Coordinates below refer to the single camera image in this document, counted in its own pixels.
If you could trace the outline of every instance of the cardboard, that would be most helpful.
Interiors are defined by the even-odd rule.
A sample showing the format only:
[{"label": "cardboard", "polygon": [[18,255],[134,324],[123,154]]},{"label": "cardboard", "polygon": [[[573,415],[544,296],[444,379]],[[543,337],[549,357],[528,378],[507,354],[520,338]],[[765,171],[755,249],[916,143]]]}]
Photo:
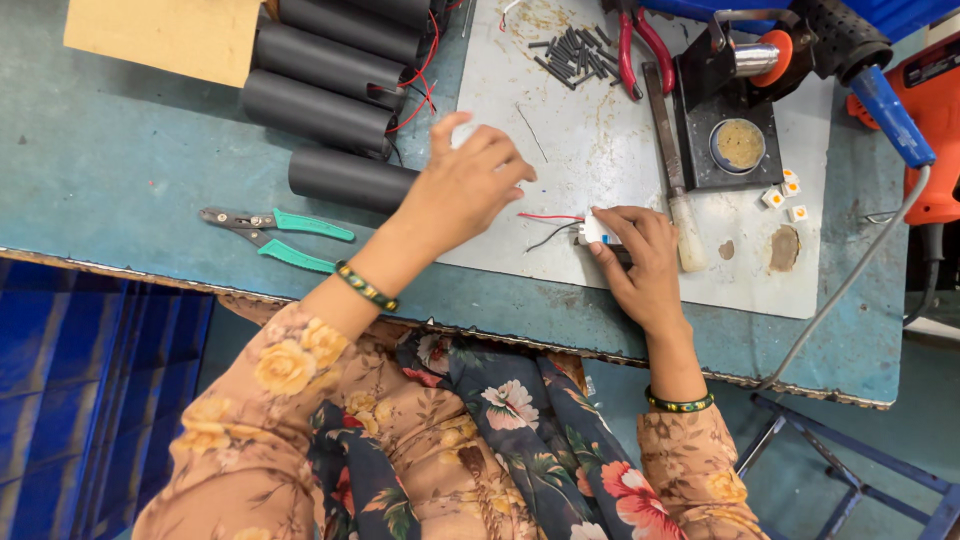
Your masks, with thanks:
[{"label": "cardboard", "polygon": [[261,0],[70,0],[63,44],[242,87]]}]

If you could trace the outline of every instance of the bangle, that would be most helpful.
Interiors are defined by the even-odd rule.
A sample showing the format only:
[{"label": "bangle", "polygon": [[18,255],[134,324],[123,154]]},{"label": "bangle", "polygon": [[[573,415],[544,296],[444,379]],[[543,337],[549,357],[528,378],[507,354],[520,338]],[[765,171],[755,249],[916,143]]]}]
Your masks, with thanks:
[{"label": "bangle", "polygon": [[334,268],[337,270],[337,275],[343,278],[354,290],[359,292],[360,296],[377,304],[381,309],[396,313],[396,310],[400,307],[400,302],[398,302],[396,298],[390,298],[376,290],[373,285],[367,283],[366,280],[357,275],[345,260],[338,260]]},{"label": "bangle", "polygon": [[697,412],[698,410],[704,410],[713,405],[712,392],[707,392],[705,398],[695,402],[667,402],[660,398],[655,398],[654,395],[650,393],[650,386],[647,385],[647,389],[643,391],[643,395],[647,398],[647,401],[650,402],[650,405],[669,412]]}]

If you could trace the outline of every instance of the green pliers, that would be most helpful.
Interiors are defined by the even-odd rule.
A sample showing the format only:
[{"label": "green pliers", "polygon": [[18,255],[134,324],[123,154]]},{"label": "green pliers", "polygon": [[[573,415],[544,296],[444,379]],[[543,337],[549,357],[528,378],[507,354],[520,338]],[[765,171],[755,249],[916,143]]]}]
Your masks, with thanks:
[{"label": "green pliers", "polygon": [[247,238],[260,248],[256,251],[260,255],[268,255],[300,268],[326,274],[332,274],[335,271],[332,262],[301,253],[276,238],[270,237],[262,230],[277,228],[282,231],[303,231],[346,241],[351,241],[354,238],[352,232],[336,225],[331,225],[314,217],[296,215],[278,209],[274,209],[274,213],[270,215],[244,215],[207,207],[200,210],[200,217],[207,223],[230,229]]}]

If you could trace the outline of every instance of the floor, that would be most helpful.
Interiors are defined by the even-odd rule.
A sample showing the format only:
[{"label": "floor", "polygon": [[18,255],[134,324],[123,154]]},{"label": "floor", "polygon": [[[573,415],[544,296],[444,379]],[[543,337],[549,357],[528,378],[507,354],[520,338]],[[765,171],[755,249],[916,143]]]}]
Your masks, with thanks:
[{"label": "floor", "polygon": [[[206,388],[257,331],[257,326],[217,305],[206,340],[198,387]],[[645,411],[643,389],[649,372],[632,367],[586,360],[597,403],[613,433],[638,460],[636,414]],[[728,428],[743,450],[770,413],[750,403],[750,392],[730,384],[711,382],[710,391],[724,413]],[[954,411],[960,409],[960,353],[905,340],[903,342],[900,397],[887,411],[821,402],[798,396],[769,393],[782,405],[873,445],[951,481],[960,481],[960,430]],[[938,499],[918,484],[874,466],[869,460],[834,445],[837,455],[860,477],[894,496],[932,512]],[[838,481],[824,475],[825,461],[793,430],[782,430],[746,477],[748,502],[765,524],[789,538],[813,538],[845,492]],[[920,525],[866,500],[853,511],[839,539],[916,538]]]}]

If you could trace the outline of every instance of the hand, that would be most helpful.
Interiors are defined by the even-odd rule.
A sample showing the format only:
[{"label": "hand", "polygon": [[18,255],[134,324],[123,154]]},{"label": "hand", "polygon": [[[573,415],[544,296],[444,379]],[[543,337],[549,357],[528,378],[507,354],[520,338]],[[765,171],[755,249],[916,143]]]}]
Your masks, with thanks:
[{"label": "hand", "polygon": [[648,334],[686,326],[677,277],[677,228],[665,215],[640,207],[593,208],[593,215],[620,237],[634,262],[624,272],[609,246],[590,244],[620,307]]},{"label": "hand", "polygon": [[485,231],[504,207],[523,197],[516,184],[537,179],[510,138],[490,126],[480,126],[453,150],[450,135],[470,118],[469,112],[453,112],[430,130],[430,162],[384,224],[418,238],[413,249],[431,261]]}]

